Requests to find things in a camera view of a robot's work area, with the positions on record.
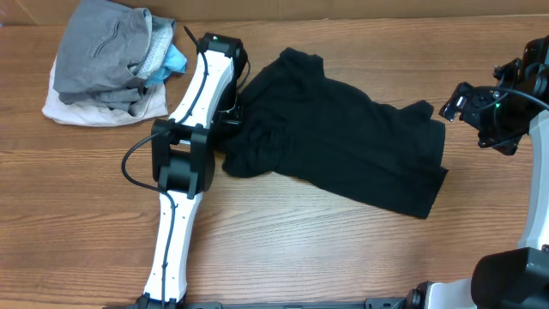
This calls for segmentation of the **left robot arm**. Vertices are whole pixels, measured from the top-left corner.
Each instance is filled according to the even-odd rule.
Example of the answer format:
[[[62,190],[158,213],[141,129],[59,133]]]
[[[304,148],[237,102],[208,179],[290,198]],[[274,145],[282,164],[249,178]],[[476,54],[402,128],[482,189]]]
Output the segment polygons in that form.
[[[214,150],[242,122],[238,91],[250,72],[241,39],[205,33],[196,40],[196,71],[176,110],[157,119],[152,150],[160,223],[154,260],[137,308],[181,308],[193,223],[215,170]]]

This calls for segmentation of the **light blue garment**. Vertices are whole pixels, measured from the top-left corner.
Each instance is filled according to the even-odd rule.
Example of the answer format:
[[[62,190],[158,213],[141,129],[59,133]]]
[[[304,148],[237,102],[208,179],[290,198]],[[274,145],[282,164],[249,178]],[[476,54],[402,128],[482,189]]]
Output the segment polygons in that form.
[[[148,88],[164,83],[172,73],[183,74],[186,71],[186,64],[185,55],[174,44],[170,44],[160,68],[147,79],[145,86]]]

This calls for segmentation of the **white folded garment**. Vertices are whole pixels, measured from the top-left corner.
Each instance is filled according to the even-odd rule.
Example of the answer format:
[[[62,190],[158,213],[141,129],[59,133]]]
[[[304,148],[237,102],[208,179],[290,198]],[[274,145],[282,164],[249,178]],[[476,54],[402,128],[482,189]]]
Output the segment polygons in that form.
[[[54,60],[51,67],[48,94],[42,108],[42,114],[58,124],[116,127],[136,124],[143,120],[164,117],[168,114],[164,84],[156,84],[149,88],[142,99],[130,105],[127,112],[120,109],[111,109],[105,103],[94,100],[77,101],[66,105],[59,99],[59,93],[53,88],[55,70],[56,60]]]

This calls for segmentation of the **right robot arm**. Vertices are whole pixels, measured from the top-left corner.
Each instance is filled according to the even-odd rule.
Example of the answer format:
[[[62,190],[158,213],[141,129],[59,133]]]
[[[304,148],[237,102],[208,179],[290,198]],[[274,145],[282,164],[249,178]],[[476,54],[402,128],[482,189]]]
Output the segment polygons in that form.
[[[513,155],[524,135],[533,147],[528,217],[517,248],[483,257],[473,275],[423,282],[397,308],[548,309],[548,39],[528,42],[521,58],[498,66],[498,84],[458,84],[439,114],[478,131],[479,146]]]

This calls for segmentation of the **white dotted mesh garment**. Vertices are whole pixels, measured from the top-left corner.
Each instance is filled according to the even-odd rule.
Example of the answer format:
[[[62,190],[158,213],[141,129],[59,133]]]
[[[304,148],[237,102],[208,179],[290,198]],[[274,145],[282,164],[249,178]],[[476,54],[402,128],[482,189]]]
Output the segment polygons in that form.
[[[132,74],[147,80],[158,71],[166,57],[174,33],[174,20],[155,15],[146,15],[145,22],[148,30],[148,44],[142,61],[134,67]]]

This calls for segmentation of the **black t-shirt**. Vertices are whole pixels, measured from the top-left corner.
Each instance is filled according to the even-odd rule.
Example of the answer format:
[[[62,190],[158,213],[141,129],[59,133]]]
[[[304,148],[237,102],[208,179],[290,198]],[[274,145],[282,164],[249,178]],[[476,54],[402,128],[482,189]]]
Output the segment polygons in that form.
[[[233,177],[278,173],[425,219],[446,176],[445,127],[426,101],[395,108],[325,75],[323,60],[284,50],[238,97],[239,132],[223,142]]]

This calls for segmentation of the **grey folded trousers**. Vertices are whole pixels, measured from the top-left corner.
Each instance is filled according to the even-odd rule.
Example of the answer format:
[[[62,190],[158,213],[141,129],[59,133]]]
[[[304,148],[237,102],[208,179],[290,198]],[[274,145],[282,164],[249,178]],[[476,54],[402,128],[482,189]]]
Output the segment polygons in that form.
[[[111,1],[81,1],[57,52],[53,88],[66,105],[93,100],[127,112],[143,96],[138,70],[147,55],[152,15]]]

